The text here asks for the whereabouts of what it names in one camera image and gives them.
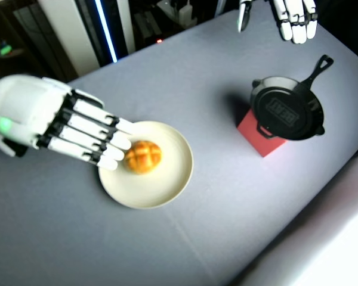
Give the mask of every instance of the gray tabletop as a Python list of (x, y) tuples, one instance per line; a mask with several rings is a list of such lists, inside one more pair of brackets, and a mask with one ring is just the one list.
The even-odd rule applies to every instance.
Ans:
[[(193, 149), (187, 189), (154, 210), (103, 191), (94, 167), (30, 150), (0, 153), (0, 285), (225, 285), (358, 149), (358, 57), (322, 27), (283, 42), (257, 1), (236, 32), (233, 11), (72, 83), (130, 120), (172, 125)], [(325, 135), (261, 158), (240, 135), (225, 94), (248, 100), (253, 79), (303, 80), (323, 54), (335, 64), (313, 84)]]

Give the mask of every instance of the robotic hand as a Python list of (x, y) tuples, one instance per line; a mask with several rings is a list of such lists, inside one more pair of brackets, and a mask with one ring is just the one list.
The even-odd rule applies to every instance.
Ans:
[(0, 150), (22, 156), (44, 147), (115, 170), (135, 125), (103, 109), (98, 98), (49, 78), (0, 79)]
[[(272, 0), (279, 29), (284, 40), (304, 43), (313, 39), (317, 30), (317, 12), (314, 0)], [(249, 21), (252, 0), (240, 0), (237, 29), (242, 32)]]

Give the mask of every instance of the bun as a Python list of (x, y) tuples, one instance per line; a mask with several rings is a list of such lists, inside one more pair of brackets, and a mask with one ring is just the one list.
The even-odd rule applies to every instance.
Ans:
[(137, 174), (151, 172), (161, 160), (162, 150), (150, 141), (137, 141), (125, 155), (127, 168)]

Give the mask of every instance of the black frying pan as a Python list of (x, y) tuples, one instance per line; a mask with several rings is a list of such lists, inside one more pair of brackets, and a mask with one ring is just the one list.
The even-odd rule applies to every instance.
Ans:
[(278, 136), (303, 140), (324, 134), (322, 106), (310, 88), (333, 62), (323, 55), (303, 82), (279, 76), (254, 80), (251, 107), (258, 122), (257, 131), (267, 139)]

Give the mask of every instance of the red box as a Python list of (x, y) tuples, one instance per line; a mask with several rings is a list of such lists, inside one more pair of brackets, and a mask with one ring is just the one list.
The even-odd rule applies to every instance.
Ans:
[(248, 111), (237, 129), (251, 143), (253, 147), (265, 157), (286, 142), (285, 139), (275, 137), (267, 139), (257, 131), (257, 120), (252, 109)]

